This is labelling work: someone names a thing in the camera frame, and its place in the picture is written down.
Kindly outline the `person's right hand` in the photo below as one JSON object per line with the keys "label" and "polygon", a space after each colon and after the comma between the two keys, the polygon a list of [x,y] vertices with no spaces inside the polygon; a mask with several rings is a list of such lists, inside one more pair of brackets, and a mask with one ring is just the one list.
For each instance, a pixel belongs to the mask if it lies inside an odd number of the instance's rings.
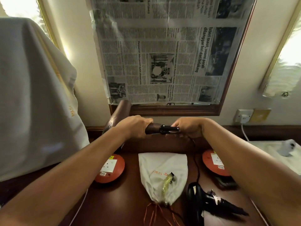
{"label": "person's right hand", "polygon": [[205,118],[198,117],[181,117],[177,120],[186,120],[186,137],[190,139],[196,139],[203,137],[203,124]]}

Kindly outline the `person's left hand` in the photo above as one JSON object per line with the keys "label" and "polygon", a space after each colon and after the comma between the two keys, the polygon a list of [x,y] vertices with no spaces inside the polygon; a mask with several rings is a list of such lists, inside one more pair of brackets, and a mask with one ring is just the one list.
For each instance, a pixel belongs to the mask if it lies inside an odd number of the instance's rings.
{"label": "person's left hand", "polygon": [[127,117],[120,121],[114,127],[114,130],[117,134],[120,134],[121,139],[124,141],[129,139],[143,139],[146,137],[146,128],[142,127],[140,118],[142,118],[140,115]]}

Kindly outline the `brown hair dryer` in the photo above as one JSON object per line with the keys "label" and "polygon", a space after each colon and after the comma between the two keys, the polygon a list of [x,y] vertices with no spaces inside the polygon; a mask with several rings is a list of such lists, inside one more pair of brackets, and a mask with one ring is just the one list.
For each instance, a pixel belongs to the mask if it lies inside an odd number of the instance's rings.
{"label": "brown hair dryer", "polygon": [[[121,100],[110,119],[107,121],[102,134],[107,132],[112,127],[115,127],[121,120],[130,116],[130,109],[132,104],[128,100]],[[151,123],[145,129],[145,134],[147,137],[151,135],[170,135],[170,134],[180,134],[179,127],[173,127],[158,123]]]}

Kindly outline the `person's right forearm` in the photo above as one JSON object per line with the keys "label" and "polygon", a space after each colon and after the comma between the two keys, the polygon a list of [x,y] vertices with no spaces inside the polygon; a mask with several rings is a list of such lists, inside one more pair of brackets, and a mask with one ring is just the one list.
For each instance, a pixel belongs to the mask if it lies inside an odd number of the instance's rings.
{"label": "person's right forearm", "polygon": [[202,134],[235,182],[273,226],[301,226],[301,177],[215,121],[200,119]]}

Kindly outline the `person's left forearm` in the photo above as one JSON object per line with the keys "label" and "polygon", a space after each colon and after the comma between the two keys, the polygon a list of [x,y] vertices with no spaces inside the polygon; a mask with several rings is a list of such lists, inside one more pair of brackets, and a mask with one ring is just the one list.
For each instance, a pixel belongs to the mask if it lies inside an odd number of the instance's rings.
{"label": "person's left forearm", "polygon": [[129,137],[114,127],[36,179],[0,210],[0,226],[57,226]]}

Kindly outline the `red round extension reel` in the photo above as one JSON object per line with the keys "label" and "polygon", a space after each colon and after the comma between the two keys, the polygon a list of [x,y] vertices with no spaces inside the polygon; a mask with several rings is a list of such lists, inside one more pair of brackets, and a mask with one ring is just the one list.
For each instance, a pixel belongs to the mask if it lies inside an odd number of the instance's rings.
{"label": "red round extension reel", "polygon": [[121,155],[112,154],[95,177],[95,182],[108,184],[118,179],[125,170],[125,160]]}
{"label": "red round extension reel", "polygon": [[214,175],[218,175],[221,177],[231,176],[229,171],[225,168],[224,164],[222,163],[220,157],[212,149],[208,149],[202,153],[202,162],[205,165],[205,167]]}

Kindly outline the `yellow tape strip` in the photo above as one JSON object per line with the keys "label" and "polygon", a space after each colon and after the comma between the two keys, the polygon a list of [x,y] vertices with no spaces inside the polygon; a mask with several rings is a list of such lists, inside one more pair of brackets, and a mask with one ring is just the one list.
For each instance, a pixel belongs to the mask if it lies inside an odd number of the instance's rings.
{"label": "yellow tape strip", "polygon": [[169,175],[166,176],[166,178],[163,180],[163,187],[162,187],[162,193],[165,194],[168,190],[169,184],[173,180],[173,175],[170,173]]}

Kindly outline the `flat black case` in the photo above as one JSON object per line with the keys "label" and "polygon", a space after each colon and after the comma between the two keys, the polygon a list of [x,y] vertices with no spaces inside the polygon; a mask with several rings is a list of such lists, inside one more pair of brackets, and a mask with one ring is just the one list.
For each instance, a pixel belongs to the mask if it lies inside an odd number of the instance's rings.
{"label": "flat black case", "polygon": [[231,176],[213,176],[213,180],[217,187],[221,190],[236,190],[238,188],[237,183]]}

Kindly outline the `black hair dryer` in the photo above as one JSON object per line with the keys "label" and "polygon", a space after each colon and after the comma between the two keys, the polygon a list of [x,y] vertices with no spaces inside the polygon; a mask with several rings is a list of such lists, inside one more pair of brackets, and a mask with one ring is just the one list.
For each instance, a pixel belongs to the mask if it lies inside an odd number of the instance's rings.
{"label": "black hair dryer", "polygon": [[241,207],[217,196],[213,190],[205,192],[198,182],[187,187],[187,214],[189,226],[205,226],[205,212],[217,216],[249,216]]}

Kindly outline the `white cloth mat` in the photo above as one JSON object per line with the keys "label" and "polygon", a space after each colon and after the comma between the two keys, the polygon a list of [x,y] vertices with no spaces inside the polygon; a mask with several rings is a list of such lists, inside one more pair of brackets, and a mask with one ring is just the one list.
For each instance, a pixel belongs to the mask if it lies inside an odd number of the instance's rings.
{"label": "white cloth mat", "polygon": [[[301,146],[294,142],[294,140],[250,141],[250,143],[282,162],[301,177]],[[289,155],[281,155],[279,151],[285,147],[289,147],[291,143],[294,144],[294,148],[289,152]]]}

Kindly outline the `large white cloth cover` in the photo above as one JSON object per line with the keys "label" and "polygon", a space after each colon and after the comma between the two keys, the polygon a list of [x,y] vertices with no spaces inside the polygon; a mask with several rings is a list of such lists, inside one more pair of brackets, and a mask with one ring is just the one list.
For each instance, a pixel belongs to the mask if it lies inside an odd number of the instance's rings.
{"label": "large white cloth cover", "polygon": [[0,18],[0,182],[60,163],[89,144],[77,71],[29,18]]}

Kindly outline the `gold framed window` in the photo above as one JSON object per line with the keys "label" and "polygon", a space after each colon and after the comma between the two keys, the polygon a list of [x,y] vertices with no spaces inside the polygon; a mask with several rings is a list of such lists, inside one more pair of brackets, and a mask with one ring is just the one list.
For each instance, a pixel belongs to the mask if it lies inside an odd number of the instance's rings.
{"label": "gold framed window", "polygon": [[55,46],[60,49],[43,0],[0,0],[0,6],[9,17],[22,17],[33,20]]}
{"label": "gold framed window", "polygon": [[259,86],[267,98],[288,98],[301,81],[301,0]]}

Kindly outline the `white drawstring cloth bag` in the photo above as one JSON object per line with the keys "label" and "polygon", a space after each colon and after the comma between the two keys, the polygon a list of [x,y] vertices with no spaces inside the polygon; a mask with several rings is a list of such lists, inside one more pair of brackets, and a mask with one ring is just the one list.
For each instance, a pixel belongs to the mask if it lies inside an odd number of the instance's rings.
{"label": "white drawstring cloth bag", "polygon": [[[181,196],[187,182],[187,156],[178,153],[155,152],[139,153],[138,159],[141,183],[150,199],[158,204],[172,205]],[[167,192],[163,194],[163,180],[170,173],[174,177]]]}

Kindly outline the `white wall socket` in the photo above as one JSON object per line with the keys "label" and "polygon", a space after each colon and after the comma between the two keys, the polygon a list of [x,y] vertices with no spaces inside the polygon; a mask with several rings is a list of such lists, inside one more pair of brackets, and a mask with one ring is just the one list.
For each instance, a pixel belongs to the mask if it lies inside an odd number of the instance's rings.
{"label": "white wall socket", "polygon": [[238,109],[233,118],[233,122],[235,124],[248,123],[253,114],[253,111],[254,111],[253,109]]}

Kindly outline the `beige wall switch plate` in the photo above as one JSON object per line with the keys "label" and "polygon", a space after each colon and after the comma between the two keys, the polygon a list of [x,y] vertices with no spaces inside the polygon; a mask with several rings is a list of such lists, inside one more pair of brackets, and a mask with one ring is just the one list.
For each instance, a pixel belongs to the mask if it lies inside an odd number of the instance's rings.
{"label": "beige wall switch plate", "polygon": [[249,119],[249,123],[262,123],[269,116],[271,109],[268,108],[255,108]]}

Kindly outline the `orange ribbon drawstring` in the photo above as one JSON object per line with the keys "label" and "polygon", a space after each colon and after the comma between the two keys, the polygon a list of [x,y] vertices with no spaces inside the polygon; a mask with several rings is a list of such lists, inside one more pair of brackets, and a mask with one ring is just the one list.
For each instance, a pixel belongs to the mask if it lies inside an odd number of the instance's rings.
{"label": "orange ribbon drawstring", "polygon": [[[152,212],[150,214],[149,223],[146,223],[149,208],[152,208]],[[172,217],[171,220],[166,216],[163,209],[170,212]],[[163,223],[163,226],[186,226],[183,217],[179,213],[175,212],[171,205],[163,205],[155,202],[151,202],[147,205],[143,218],[143,226],[161,226],[157,224],[158,215],[161,215],[161,218],[165,222]]]}

